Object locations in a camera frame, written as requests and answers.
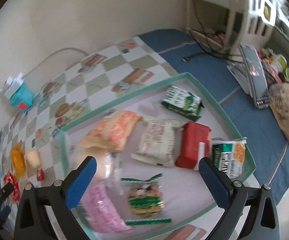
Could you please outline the round bread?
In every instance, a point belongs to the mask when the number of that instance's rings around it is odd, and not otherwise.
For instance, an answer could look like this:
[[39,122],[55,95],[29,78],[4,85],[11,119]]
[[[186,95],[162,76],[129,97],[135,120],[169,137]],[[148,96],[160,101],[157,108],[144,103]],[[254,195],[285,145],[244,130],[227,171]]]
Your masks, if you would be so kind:
[[115,194],[122,196],[122,160],[120,153],[98,147],[75,147],[70,156],[70,167],[72,169],[77,168],[88,156],[94,157],[97,162],[95,179],[104,181],[106,186]]

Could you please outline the beige printed snack packet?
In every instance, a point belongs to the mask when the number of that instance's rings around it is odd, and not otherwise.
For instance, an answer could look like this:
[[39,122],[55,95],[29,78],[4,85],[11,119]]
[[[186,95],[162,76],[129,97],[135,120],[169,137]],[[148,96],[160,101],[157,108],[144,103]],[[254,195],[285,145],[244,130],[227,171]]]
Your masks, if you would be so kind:
[[144,132],[136,152],[131,158],[150,165],[173,167],[173,149],[175,133],[182,127],[181,121],[176,119],[161,119],[144,116]]

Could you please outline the small red candy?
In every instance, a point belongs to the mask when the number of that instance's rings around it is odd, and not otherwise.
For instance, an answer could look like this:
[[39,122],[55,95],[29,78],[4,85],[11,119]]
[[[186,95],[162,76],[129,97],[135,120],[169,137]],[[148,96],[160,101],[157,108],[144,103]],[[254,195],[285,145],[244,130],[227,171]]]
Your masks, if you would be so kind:
[[37,170],[36,179],[37,179],[37,181],[43,181],[44,180],[44,171],[43,171],[43,169]]

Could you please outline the dark green snack packet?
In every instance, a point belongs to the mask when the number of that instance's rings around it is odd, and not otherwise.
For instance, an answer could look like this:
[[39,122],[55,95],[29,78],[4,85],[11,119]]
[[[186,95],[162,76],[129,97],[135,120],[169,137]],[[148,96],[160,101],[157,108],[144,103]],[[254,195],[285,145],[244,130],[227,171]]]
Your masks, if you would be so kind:
[[166,90],[161,105],[194,122],[201,118],[200,112],[204,108],[199,96],[173,85]]

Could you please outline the brown paper bag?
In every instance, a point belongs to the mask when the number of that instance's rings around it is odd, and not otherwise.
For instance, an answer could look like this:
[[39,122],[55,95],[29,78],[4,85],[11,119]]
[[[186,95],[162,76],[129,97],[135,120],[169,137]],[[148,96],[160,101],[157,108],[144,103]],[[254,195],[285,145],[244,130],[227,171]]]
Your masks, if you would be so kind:
[[269,89],[270,108],[289,141],[289,83],[276,83]]

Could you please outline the pink snack packet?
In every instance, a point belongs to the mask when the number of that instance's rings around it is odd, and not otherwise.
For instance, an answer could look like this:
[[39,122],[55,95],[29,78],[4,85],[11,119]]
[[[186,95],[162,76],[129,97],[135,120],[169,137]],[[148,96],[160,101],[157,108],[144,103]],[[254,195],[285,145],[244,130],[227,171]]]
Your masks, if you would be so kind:
[[121,218],[106,194],[104,181],[92,180],[80,200],[80,205],[84,210],[86,220],[95,232],[113,233],[132,230],[132,227]]

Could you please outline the red chip packet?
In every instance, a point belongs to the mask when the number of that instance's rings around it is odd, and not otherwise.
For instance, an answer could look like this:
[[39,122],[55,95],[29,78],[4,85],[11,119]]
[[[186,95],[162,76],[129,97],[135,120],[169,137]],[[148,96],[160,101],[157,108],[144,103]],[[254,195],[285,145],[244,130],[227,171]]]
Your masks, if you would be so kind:
[[10,196],[13,201],[18,202],[21,197],[21,192],[20,192],[19,184],[16,178],[14,177],[14,175],[12,174],[12,172],[8,171],[6,173],[6,175],[3,178],[3,182],[4,182],[4,185],[6,185],[7,183],[12,184],[13,192],[10,194]]

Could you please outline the orange yellow snack bag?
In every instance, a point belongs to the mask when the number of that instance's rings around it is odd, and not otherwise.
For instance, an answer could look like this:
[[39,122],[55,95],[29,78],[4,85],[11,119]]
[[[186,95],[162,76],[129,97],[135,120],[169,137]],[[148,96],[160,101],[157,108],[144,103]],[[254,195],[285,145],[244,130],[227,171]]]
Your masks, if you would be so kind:
[[17,142],[10,150],[10,159],[14,170],[15,178],[19,179],[26,173],[26,165],[23,155],[23,142]]

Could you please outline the smartphone on stand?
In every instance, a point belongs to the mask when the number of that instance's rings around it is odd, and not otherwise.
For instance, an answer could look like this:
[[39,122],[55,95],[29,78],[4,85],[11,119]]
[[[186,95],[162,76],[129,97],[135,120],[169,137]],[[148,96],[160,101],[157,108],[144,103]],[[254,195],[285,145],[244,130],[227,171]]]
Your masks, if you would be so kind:
[[255,47],[248,44],[240,44],[239,51],[244,60],[254,106],[258,109],[268,108],[269,89],[264,69]]

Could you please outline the teal storage box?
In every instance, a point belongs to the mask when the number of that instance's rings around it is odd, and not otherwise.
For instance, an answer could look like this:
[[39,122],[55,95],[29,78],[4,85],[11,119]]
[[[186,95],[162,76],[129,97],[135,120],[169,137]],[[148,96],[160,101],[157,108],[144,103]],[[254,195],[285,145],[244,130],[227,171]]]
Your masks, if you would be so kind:
[[11,96],[9,103],[11,106],[17,108],[22,113],[26,113],[28,109],[32,106],[34,99],[34,94],[23,83],[19,89]]

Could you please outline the green orange cracker packet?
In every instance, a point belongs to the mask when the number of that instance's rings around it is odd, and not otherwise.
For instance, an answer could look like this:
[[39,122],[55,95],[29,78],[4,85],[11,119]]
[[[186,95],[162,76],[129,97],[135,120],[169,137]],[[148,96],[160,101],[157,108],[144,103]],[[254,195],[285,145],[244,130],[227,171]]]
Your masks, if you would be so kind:
[[212,139],[211,160],[219,171],[223,171],[230,179],[238,178],[243,171],[247,138],[232,141],[222,138]]

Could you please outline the cookie bag with green trim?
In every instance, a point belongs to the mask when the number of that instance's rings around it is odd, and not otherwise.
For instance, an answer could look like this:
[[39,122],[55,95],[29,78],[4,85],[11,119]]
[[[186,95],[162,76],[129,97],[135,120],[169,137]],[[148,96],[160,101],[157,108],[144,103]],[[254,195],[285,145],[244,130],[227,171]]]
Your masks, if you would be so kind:
[[129,210],[125,218],[127,226],[169,224],[172,219],[165,214],[162,191],[163,174],[158,173],[146,180],[121,178],[127,188]]

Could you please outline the jelly cup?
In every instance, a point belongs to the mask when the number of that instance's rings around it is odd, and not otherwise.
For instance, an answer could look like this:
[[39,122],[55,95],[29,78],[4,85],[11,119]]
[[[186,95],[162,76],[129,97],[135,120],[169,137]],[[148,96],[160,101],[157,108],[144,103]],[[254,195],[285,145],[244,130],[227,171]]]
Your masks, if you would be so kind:
[[24,159],[27,164],[27,176],[31,177],[36,174],[37,170],[41,167],[40,154],[33,148],[24,155]]

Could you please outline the orange patterned snack packet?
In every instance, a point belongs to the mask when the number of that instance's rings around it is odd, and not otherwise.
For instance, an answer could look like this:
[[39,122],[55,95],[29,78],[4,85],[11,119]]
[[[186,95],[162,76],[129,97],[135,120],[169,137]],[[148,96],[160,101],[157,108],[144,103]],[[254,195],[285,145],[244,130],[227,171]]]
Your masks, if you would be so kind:
[[142,116],[128,110],[111,109],[77,143],[77,147],[97,147],[121,152]]

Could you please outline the red snack block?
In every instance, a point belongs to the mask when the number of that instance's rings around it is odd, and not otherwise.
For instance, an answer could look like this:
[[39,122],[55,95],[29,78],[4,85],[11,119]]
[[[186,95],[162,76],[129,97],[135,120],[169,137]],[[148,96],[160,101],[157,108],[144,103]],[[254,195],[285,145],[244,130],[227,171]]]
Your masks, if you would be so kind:
[[189,121],[182,127],[180,155],[175,165],[180,168],[199,170],[199,162],[210,153],[211,129],[196,122]]

